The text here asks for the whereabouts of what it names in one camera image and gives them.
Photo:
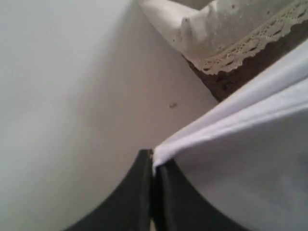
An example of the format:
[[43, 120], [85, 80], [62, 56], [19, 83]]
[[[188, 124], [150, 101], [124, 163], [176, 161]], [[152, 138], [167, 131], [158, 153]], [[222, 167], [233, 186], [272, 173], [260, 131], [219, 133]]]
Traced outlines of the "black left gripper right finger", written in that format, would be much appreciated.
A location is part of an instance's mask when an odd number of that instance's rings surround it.
[[151, 216], [157, 231], [247, 230], [204, 199], [173, 160], [152, 178]]

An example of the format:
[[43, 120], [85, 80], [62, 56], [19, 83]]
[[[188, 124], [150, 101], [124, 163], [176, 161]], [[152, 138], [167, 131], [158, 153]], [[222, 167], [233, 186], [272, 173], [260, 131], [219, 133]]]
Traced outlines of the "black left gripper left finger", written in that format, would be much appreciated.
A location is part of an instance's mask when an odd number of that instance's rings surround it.
[[152, 150], [140, 150], [127, 175], [92, 212], [67, 231], [149, 231]]

